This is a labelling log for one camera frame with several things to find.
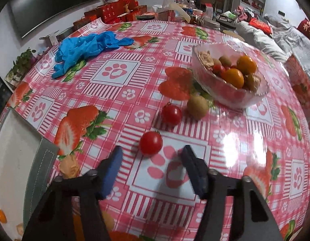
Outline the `far tan walnut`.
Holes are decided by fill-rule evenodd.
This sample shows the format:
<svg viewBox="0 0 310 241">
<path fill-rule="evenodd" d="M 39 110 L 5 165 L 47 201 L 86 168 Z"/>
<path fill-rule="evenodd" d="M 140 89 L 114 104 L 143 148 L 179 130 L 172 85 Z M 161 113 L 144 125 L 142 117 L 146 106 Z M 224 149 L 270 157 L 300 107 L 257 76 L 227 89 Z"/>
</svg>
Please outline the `far tan walnut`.
<svg viewBox="0 0 310 241">
<path fill-rule="evenodd" d="M 59 170 L 64 179 L 73 179 L 78 177 L 80 168 L 75 154 L 65 156 L 59 164 Z"/>
</svg>

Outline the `orange mandarin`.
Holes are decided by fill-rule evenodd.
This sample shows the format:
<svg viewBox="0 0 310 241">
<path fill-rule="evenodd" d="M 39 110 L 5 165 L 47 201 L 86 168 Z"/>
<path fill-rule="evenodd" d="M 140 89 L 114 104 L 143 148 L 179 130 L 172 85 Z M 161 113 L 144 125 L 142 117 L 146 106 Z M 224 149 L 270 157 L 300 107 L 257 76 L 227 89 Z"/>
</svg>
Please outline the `orange mandarin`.
<svg viewBox="0 0 310 241">
<path fill-rule="evenodd" d="M 5 216 L 5 213 L 0 209 L 0 222 L 2 224 L 6 224 L 7 223 L 7 218 Z"/>
</svg>

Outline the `red embroidered pillow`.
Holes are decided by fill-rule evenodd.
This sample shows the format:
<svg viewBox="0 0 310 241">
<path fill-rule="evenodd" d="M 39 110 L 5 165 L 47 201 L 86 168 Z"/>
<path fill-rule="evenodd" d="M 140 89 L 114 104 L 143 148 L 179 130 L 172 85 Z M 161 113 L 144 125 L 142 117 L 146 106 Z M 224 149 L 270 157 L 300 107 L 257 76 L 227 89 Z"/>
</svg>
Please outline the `red embroidered pillow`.
<svg viewBox="0 0 310 241">
<path fill-rule="evenodd" d="M 300 22 L 297 29 L 310 40 L 310 21 L 307 18 Z"/>
</svg>

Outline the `red cherry tomato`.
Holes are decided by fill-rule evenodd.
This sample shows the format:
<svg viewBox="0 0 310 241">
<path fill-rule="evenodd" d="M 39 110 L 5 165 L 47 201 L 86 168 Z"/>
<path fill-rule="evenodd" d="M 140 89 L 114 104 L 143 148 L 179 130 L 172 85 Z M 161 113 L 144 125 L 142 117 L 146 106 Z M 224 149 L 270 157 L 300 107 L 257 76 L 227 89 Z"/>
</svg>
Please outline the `red cherry tomato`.
<svg viewBox="0 0 310 241">
<path fill-rule="evenodd" d="M 152 156 L 163 147 L 163 139 L 158 131 L 148 131 L 140 138 L 139 149 L 142 154 Z"/>
<path fill-rule="evenodd" d="M 162 108 L 161 117 L 163 123 L 177 126 L 182 121 L 183 114 L 178 106 L 169 102 Z"/>
</svg>

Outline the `red gift boxes stack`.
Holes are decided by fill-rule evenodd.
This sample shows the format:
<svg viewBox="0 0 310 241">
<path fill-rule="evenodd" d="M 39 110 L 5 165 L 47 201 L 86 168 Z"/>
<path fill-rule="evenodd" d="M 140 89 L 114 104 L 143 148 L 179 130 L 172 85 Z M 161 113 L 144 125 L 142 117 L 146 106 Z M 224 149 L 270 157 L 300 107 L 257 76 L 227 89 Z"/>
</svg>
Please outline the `red gift boxes stack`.
<svg viewBox="0 0 310 241">
<path fill-rule="evenodd" d="M 105 24 L 131 22 L 146 12 L 147 5 L 140 5 L 137 0 L 118 0 L 84 12 L 84 16 L 73 23 L 73 29 L 77 31 L 98 18 Z"/>
</svg>

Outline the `kiwi beside bowl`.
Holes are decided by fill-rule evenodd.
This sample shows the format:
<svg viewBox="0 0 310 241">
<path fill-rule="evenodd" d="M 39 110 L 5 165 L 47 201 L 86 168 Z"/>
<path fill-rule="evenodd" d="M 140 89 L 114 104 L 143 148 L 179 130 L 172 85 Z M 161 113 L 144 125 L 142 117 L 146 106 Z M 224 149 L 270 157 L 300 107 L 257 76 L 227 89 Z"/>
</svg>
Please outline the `kiwi beside bowl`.
<svg viewBox="0 0 310 241">
<path fill-rule="evenodd" d="M 209 106 L 201 95 L 192 95 L 187 102 L 187 111 L 196 120 L 201 120 L 209 111 Z"/>
</svg>

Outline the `red checkered tablecloth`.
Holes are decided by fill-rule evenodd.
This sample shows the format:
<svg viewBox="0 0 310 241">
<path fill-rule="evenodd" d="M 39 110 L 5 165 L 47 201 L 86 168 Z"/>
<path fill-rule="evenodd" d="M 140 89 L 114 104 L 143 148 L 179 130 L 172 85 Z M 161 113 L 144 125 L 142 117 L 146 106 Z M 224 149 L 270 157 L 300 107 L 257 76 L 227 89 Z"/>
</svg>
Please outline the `red checkered tablecloth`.
<svg viewBox="0 0 310 241">
<path fill-rule="evenodd" d="M 256 48 L 184 23 L 94 20 L 73 37 L 112 32 L 133 43 L 80 60 L 52 78 L 53 47 L 7 105 L 60 147 L 50 176 L 78 175 L 115 144 L 123 164 L 107 203 L 131 230 L 153 221 L 190 238 L 204 203 L 177 162 L 190 144 L 213 169 L 253 178 L 284 239 L 298 231 L 310 199 L 309 81 L 291 83 L 284 65 Z"/>
</svg>

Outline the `green potted plant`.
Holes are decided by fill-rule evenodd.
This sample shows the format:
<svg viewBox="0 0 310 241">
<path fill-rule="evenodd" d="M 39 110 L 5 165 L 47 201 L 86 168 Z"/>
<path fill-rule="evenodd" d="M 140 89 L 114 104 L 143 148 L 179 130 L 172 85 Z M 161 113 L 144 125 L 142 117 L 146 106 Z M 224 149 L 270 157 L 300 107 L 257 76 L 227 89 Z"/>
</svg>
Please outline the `green potted plant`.
<svg viewBox="0 0 310 241">
<path fill-rule="evenodd" d="M 13 67 L 10 69 L 5 77 L 5 81 L 12 87 L 17 87 L 26 74 L 31 70 L 36 63 L 36 50 L 28 48 L 21 55 L 17 56 L 16 61 L 13 62 Z"/>
</svg>

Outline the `grey white storage tray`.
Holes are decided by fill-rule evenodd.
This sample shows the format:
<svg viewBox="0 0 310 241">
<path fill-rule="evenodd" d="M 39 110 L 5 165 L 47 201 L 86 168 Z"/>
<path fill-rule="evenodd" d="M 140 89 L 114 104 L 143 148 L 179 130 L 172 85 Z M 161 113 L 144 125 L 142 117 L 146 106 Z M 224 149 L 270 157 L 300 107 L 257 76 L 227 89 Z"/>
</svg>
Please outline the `grey white storage tray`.
<svg viewBox="0 0 310 241">
<path fill-rule="evenodd" d="M 47 189 L 58 147 L 9 108 L 0 125 L 0 231 L 21 240 L 22 231 Z"/>
</svg>

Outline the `blue plastic gloves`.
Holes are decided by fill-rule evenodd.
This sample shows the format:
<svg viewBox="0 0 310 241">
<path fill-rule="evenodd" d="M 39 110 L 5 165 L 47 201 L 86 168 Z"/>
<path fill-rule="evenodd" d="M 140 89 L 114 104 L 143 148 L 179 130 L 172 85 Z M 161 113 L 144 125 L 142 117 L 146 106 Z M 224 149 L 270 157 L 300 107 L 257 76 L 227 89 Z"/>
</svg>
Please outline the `blue plastic gloves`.
<svg viewBox="0 0 310 241">
<path fill-rule="evenodd" d="M 134 43 L 132 38 L 117 39 L 112 31 L 100 34 L 90 34 L 84 37 L 66 38 L 60 44 L 55 55 L 56 65 L 52 74 L 57 79 L 66 74 L 80 59 L 90 59 L 104 51 L 112 51 L 121 46 L 129 46 Z"/>
</svg>

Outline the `clear glass fruit bowl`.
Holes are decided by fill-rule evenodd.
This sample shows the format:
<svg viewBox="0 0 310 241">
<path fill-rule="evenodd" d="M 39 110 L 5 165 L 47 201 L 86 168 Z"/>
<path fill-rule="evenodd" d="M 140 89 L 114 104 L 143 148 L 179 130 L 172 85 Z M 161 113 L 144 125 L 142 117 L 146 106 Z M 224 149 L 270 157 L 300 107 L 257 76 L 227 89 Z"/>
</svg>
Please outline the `clear glass fruit bowl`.
<svg viewBox="0 0 310 241">
<path fill-rule="evenodd" d="M 232 109 L 250 107 L 269 92 L 257 61 L 230 43 L 194 46 L 191 70 L 202 89 Z"/>
</svg>

